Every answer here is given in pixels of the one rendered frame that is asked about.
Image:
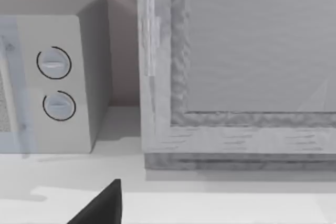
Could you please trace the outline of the grey cabinet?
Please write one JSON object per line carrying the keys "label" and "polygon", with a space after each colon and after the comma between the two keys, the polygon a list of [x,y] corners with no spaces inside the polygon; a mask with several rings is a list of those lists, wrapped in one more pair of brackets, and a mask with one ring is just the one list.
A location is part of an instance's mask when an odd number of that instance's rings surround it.
{"label": "grey cabinet", "polygon": [[138,0],[156,170],[336,170],[336,0]]}

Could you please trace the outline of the pale blue microwave knob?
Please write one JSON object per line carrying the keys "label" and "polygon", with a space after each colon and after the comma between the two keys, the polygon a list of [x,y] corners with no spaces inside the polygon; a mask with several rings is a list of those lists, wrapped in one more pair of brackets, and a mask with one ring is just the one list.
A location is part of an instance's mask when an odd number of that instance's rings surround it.
{"label": "pale blue microwave knob", "polygon": [[76,103],[73,97],[64,91],[45,95],[42,102],[45,114],[58,122],[71,119],[76,113]]}
{"label": "pale blue microwave knob", "polygon": [[70,56],[56,46],[40,51],[36,57],[36,65],[40,73],[51,80],[65,78],[72,69]]}

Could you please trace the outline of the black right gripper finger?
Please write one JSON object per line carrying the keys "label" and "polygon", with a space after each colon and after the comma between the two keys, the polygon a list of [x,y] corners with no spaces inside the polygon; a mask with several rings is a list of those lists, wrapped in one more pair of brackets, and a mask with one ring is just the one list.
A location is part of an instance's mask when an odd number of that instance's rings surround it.
{"label": "black right gripper finger", "polygon": [[122,224],[121,179],[113,180],[66,224]]}

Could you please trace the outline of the pale blue microwave door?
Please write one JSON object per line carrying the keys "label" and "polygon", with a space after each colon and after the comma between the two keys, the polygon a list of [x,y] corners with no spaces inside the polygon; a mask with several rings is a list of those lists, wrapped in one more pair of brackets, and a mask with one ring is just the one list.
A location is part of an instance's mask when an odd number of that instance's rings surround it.
{"label": "pale blue microwave door", "polygon": [[0,153],[36,151],[17,18],[0,15]]}

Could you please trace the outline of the pale microwave oven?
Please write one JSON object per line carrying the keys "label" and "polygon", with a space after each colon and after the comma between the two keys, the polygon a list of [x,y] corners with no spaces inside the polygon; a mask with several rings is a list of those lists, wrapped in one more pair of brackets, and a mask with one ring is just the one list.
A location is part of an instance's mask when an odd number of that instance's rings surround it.
{"label": "pale microwave oven", "polygon": [[[0,15],[17,18],[36,153],[90,153],[111,99],[111,53],[107,0],[0,0]],[[69,75],[43,76],[37,54],[51,46],[67,52]],[[49,118],[45,95],[64,91],[76,113],[64,122]]]}

